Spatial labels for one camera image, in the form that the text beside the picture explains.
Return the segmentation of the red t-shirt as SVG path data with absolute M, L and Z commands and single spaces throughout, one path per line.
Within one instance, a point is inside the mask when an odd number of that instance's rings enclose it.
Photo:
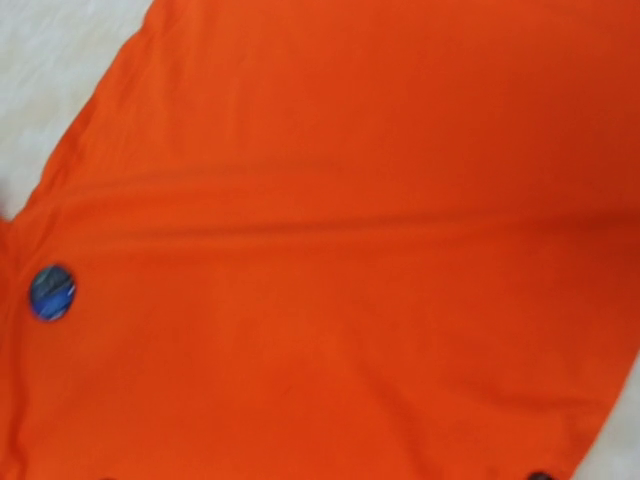
M 568 479 L 638 350 L 637 2 L 156 1 L 1 228 L 1 475 Z

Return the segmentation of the blue round brooch on shirt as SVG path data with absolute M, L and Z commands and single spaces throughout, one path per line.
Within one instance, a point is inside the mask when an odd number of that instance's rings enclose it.
M 29 304 L 37 318 L 53 322 L 70 309 L 76 293 L 72 273 L 60 265 L 47 266 L 34 276 L 29 288 Z

